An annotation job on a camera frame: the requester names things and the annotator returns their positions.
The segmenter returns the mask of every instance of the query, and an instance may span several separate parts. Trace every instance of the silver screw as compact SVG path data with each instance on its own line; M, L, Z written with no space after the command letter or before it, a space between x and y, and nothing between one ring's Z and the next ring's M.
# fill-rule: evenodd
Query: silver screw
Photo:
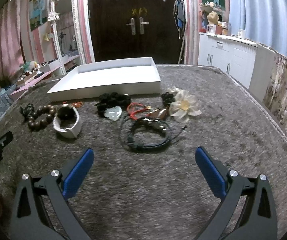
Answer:
M231 171L229 172L229 174L230 174L230 176L232 176L232 177L237 177L237 176L238 176L238 172L235 171L235 170L231 170Z
M59 175L59 171L58 170L53 170L52 172L51 172L51 176L52 177L57 177L58 175Z
M259 178L260 178L261 180L266 180L266 179L267 179L266 175L264 175L264 174L260 174L260 175L259 175Z
M27 174L27 173L23 174L22 179L24 179L24 180L29 179L29 174Z

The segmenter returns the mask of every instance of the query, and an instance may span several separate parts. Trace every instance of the blue curtain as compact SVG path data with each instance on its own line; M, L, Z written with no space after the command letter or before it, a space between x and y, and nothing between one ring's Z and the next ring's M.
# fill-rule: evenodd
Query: blue curtain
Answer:
M287 57L287 0L230 0L232 34L246 30L246 38Z

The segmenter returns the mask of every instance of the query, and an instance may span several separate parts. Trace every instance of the white flower hair accessory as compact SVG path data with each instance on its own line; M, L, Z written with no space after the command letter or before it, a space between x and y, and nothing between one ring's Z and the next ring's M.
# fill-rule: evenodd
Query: white flower hair accessory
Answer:
M167 91L169 93L172 93L172 94L177 94L181 89L180 88L176 88L176 87L172 87L172 88L168 88Z
M195 95L188 95L187 90L180 90L175 96L175 102L169 107L169 115L177 122L188 122L189 116L198 116L202 112L197 109Z
M50 12L48 15L48 21L55 21L59 19L59 13L56 12Z

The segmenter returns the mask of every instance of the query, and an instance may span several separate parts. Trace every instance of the yellow flower center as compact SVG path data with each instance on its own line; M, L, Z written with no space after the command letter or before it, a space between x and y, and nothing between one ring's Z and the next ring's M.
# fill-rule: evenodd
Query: yellow flower center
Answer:
M187 111L189 109L189 102L187 100L181 101L180 108L184 111Z

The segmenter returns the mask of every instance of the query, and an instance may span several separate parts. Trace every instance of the dark brown double door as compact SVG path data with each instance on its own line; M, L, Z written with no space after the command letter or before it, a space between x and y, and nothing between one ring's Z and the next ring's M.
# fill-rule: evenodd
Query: dark brown double door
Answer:
M175 1L88 0L95 60L152 57L156 63L178 63L182 40Z

